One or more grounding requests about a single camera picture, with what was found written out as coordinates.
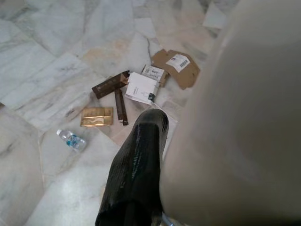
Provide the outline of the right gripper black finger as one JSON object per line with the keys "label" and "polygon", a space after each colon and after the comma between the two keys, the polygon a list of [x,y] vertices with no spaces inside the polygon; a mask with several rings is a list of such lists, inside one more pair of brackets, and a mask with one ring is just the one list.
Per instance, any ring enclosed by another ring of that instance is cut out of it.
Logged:
{"label": "right gripper black finger", "polygon": [[162,110],[140,114],[112,161],[95,225],[160,225],[159,177],[168,129]]}

